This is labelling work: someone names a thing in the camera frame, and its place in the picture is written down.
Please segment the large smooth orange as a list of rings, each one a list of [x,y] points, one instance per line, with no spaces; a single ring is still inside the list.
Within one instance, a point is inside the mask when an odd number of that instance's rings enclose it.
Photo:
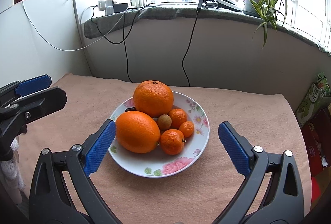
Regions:
[[[149,153],[160,140],[161,132],[155,120],[139,111],[122,113],[115,121],[116,139],[133,153]]]

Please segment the small kumquat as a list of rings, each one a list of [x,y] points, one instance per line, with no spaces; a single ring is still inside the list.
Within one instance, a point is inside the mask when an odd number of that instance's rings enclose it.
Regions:
[[[180,125],[179,130],[183,133],[183,136],[185,138],[189,138],[194,134],[194,130],[195,130],[194,123],[191,121],[183,122]]]

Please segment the small mandarin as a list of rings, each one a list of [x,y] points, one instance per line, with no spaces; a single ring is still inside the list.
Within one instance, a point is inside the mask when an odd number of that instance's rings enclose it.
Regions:
[[[182,152],[184,145],[184,135],[177,129],[169,129],[161,135],[160,147],[165,154],[177,155]]]

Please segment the tiny orange fruit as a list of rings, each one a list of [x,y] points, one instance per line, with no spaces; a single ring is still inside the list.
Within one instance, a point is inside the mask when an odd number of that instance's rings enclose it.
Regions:
[[[168,116],[172,120],[172,123],[171,123],[171,126],[170,126],[172,129],[178,129],[182,123],[187,121],[186,112],[183,109],[180,109],[180,108],[172,109],[168,113]]]

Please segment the brown longan fruit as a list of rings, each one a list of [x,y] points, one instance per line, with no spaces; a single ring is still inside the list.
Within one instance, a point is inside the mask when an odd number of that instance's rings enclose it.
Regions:
[[[170,129],[172,125],[172,119],[169,115],[163,114],[157,119],[157,125],[161,131]]]

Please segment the large orange with stem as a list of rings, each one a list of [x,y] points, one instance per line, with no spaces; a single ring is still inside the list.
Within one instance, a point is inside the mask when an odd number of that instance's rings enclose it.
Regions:
[[[143,81],[133,93],[133,103],[137,111],[151,117],[168,114],[174,103],[172,90],[160,81]]]

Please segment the red box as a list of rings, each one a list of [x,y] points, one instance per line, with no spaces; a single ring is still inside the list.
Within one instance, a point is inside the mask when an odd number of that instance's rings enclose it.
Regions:
[[[309,159],[312,177],[330,167],[330,112],[320,109],[317,114],[301,128]]]

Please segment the floral white plate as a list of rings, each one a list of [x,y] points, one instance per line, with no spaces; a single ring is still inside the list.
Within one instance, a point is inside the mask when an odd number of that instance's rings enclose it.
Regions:
[[[112,159],[133,175],[162,178],[176,175],[194,164],[209,141],[210,125],[203,108],[189,96],[174,92],[174,108],[183,109],[187,119],[194,123],[194,134],[186,140],[183,151],[178,155],[167,155],[161,148],[145,153],[133,153],[114,139],[108,152]]]

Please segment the green printed bag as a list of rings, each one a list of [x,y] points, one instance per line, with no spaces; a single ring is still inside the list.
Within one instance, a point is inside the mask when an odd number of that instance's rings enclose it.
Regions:
[[[322,100],[330,97],[330,84],[324,72],[320,72],[295,112],[299,127],[302,128],[320,108]]]

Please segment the grey windowsill mat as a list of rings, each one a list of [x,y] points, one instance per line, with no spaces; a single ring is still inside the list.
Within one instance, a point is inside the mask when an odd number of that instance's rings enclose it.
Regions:
[[[128,10],[125,13],[115,13],[85,21],[84,36],[88,39],[95,39],[101,37],[102,34],[106,35],[110,32],[120,30],[123,27],[131,26],[133,23],[137,23],[140,19],[170,20],[177,18],[195,18],[195,15],[195,8],[152,6],[142,9],[142,11]],[[208,9],[200,11],[198,18],[230,20],[252,25],[260,25],[263,22],[261,18],[237,12]]]

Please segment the white power adapters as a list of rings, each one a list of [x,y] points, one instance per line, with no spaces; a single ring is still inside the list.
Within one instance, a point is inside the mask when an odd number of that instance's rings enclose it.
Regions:
[[[107,16],[114,14],[113,0],[99,0],[98,10],[100,12],[104,11]]]

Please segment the black power brick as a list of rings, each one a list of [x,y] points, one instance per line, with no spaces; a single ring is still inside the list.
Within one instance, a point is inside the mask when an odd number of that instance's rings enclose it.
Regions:
[[[127,3],[115,3],[113,5],[113,12],[114,13],[121,13],[124,12],[126,9],[128,9]]]

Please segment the black tablet device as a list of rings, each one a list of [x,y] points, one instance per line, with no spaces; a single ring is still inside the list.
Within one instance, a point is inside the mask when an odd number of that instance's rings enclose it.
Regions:
[[[198,1],[198,11],[201,9],[227,9],[233,12],[242,12],[234,1],[232,0],[197,0]]]

